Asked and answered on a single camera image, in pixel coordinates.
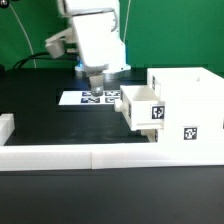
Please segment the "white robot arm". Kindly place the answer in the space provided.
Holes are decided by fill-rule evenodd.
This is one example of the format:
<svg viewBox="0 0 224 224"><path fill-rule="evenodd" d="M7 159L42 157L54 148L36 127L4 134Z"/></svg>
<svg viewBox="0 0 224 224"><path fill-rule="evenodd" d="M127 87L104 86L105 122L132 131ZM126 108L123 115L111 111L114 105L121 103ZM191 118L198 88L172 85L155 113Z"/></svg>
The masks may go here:
<svg viewBox="0 0 224 224"><path fill-rule="evenodd" d="M70 22L91 94L101 96L105 75L130 69L126 47L120 38L120 2L57 0L57 4L60 14Z"/></svg>

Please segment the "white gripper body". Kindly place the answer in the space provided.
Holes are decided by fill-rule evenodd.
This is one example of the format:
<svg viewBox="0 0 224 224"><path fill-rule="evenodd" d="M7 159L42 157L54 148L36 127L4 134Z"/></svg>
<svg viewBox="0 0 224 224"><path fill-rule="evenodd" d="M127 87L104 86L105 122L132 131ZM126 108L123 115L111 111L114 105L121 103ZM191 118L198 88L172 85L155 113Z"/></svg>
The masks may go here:
<svg viewBox="0 0 224 224"><path fill-rule="evenodd" d="M122 41L115 8L81 8L71 11L83 70L89 75L122 70Z"/></svg>

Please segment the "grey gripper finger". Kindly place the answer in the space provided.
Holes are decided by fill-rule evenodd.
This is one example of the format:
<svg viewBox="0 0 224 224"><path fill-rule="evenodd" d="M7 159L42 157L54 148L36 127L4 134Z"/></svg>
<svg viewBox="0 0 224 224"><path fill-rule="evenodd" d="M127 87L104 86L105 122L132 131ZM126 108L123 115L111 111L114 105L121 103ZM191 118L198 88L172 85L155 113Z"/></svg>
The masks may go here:
<svg viewBox="0 0 224 224"><path fill-rule="evenodd" d="M91 85L91 94L94 97L102 96L104 91L103 76L96 75L89 78Z"/></svg>

